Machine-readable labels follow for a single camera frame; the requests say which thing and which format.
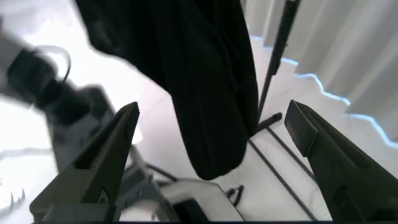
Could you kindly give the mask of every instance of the floor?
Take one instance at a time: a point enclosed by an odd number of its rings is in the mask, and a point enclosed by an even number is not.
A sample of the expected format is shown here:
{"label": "floor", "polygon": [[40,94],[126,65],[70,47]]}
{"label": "floor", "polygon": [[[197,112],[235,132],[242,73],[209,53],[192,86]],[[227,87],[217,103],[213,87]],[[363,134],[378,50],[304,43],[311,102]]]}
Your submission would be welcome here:
{"label": "floor", "polygon": [[[77,88],[102,85],[115,109],[137,101],[141,109],[139,130],[142,135],[141,141],[141,138],[137,139],[137,147],[143,158],[178,177],[196,177],[167,92],[126,62],[93,50],[70,1],[19,0],[20,5],[11,2],[15,1],[0,1],[0,13],[5,13],[5,28],[32,45],[65,47],[73,60],[70,81]],[[263,49],[257,38],[252,38],[252,46],[258,84],[262,86],[271,51]],[[272,81],[262,117],[285,113],[291,99],[305,103],[398,177],[398,166],[393,160],[398,157],[397,151],[383,144],[371,124],[343,114],[346,106],[343,102],[322,95],[314,79],[297,78],[294,70],[294,64],[282,63]],[[56,175],[48,132],[44,116],[35,109],[5,98],[0,98],[0,108],[0,135],[5,136],[0,142],[0,211],[2,206],[9,204],[9,191],[13,193],[14,201],[18,198],[23,201],[11,213],[0,216],[0,222],[28,223],[32,221],[29,202]],[[272,128],[299,156],[283,123]],[[314,215],[319,220],[330,220],[317,185],[275,139],[263,131],[252,140]],[[5,156],[5,152],[20,149],[36,150],[34,155]],[[309,166],[304,158],[301,160]],[[214,181],[223,189],[239,184],[246,187],[238,207],[246,220],[309,220],[250,146],[240,167]]]}

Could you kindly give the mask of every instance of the black garment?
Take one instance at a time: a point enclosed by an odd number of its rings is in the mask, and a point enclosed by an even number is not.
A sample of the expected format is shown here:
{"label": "black garment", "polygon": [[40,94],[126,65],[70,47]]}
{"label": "black garment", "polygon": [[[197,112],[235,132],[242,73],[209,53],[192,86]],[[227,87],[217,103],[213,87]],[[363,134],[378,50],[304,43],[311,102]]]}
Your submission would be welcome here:
{"label": "black garment", "polygon": [[239,0],[76,2],[96,49],[125,58],[170,93],[199,177],[240,165],[257,128],[258,92]]}

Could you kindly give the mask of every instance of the blue light strip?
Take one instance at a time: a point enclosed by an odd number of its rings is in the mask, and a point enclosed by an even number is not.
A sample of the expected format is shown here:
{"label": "blue light strip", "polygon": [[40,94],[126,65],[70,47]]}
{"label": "blue light strip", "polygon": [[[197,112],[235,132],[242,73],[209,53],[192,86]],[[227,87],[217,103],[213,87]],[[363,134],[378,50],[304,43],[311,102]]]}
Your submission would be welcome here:
{"label": "blue light strip", "polygon": [[[253,37],[253,36],[251,36],[251,37],[254,38],[254,39],[261,39],[261,40],[262,40],[262,37]],[[272,47],[270,47],[270,46],[262,46],[262,48],[263,48],[264,50],[272,50]],[[291,63],[292,65],[298,65],[298,64],[299,64],[299,63],[296,62],[295,60],[291,60],[291,59],[288,59],[288,58],[282,58],[281,61],[282,61],[282,62]],[[308,77],[311,77],[311,78],[313,78],[313,79],[316,81],[316,83],[317,83],[318,86],[320,87],[320,90],[321,90],[321,94],[322,94],[322,95],[325,95],[325,96],[327,96],[327,97],[329,97],[329,98],[332,98],[332,99],[334,99],[334,100],[342,101],[342,102],[344,102],[347,106],[349,106],[349,105],[351,104],[351,102],[350,102],[349,99],[347,99],[347,98],[344,98],[344,97],[342,97],[342,96],[338,96],[338,95],[334,95],[334,94],[332,94],[332,93],[326,92],[325,89],[323,88],[322,82],[319,80],[319,78],[318,78],[318,76],[317,76],[316,74],[312,74],[312,73],[309,73],[309,74],[296,74],[296,73],[295,73],[294,76],[295,76],[295,77],[298,77],[298,78],[308,78]],[[386,132],[385,132],[385,131],[383,130],[383,128],[380,126],[380,124],[378,124],[377,121],[376,121],[372,116],[365,115],[365,114],[347,114],[347,115],[350,116],[350,117],[352,117],[352,118],[363,119],[363,120],[365,120],[365,121],[370,122],[370,123],[372,124],[373,128],[380,134],[380,137],[383,139],[384,143],[385,143],[387,146],[389,146],[389,147],[394,147],[394,148],[397,148],[397,149],[398,149],[398,142],[391,141],[391,140],[388,138]]]}

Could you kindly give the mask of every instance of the white curtain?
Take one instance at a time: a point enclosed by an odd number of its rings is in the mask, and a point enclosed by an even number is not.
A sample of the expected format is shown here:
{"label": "white curtain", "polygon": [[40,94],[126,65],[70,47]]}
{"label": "white curtain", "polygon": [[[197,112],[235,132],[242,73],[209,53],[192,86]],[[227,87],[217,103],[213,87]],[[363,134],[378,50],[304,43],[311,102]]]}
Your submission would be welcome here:
{"label": "white curtain", "polygon": [[[284,1],[245,4],[249,33],[272,47]],[[398,141],[396,12],[396,0],[302,0],[284,53],[298,63],[297,75],[316,76],[349,105],[347,113],[375,121],[391,144]]]}

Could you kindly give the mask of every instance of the black cloth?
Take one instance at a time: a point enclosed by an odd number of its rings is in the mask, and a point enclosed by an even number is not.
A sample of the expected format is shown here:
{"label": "black cloth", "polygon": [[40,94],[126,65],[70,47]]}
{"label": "black cloth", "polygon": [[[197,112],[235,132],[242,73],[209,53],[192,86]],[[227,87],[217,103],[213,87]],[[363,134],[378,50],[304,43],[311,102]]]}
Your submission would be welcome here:
{"label": "black cloth", "polygon": [[76,3],[93,47],[128,60],[170,93],[200,178],[240,165],[257,128],[258,90],[239,0]]}

